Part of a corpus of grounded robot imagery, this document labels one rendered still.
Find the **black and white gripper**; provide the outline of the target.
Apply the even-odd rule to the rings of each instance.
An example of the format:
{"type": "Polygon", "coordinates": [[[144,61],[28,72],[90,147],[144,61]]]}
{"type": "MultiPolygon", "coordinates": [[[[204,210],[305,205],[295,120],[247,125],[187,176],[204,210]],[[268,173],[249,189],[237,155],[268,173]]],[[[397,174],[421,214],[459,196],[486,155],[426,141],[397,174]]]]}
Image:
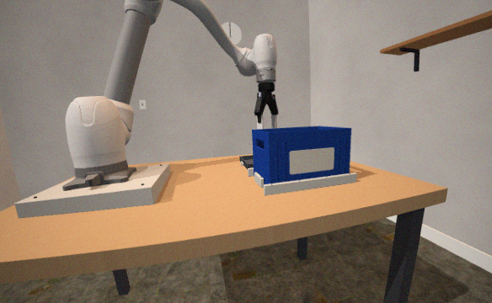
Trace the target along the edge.
{"type": "Polygon", "coordinates": [[[258,84],[258,88],[260,93],[257,93],[257,101],[254,109],[254,114],[257,115],[257,130],[264,129],[262,114],[267,104],[272,114],[271,128],[277,128],[276,114],[278,114],[278,108],[275,101],[275,95],[272,94],[272,92],[275,91],[275,84],[273,82],[261,82],[258,84]],[[274,91],[268,91],[268,90],[274,90],[274,91]]]}

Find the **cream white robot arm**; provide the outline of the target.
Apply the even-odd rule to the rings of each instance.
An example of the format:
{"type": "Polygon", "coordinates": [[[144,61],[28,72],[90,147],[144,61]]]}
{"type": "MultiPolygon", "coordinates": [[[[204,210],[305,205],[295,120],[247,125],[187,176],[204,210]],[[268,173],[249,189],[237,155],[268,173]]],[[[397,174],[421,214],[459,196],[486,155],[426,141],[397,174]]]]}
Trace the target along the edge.
{"type": "MultiPolygon", "coordinates": [[[[257,83],[276,81],[277,51],[272,35],[258,35],[252,50],[242,49],[228,38],[203,0],[170,1],[190,10],[205,25],[242,75],[256,75],[257,83]]],[[[136,172],[126,160],[134,118],[129,104],[150,25],[156,22],[162,6],[163,0],[125,1],[126,16],[104,96],[75,98],[70,103],[66,131],[75,179],[64,184],[63,191],[124,183],[136,172]]]]}

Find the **blue plastic crate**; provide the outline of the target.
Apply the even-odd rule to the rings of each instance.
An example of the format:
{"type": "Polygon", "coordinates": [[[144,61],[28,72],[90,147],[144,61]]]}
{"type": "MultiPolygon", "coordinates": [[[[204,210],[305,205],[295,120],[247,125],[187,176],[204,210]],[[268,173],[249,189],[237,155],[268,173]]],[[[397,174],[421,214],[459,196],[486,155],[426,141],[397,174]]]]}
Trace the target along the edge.
{"type": "Polygon", "coordinates": [[[264,184],[347,174],[350,141],[351,128],[262,129],[253,148],[254,173],[264,184]]]}

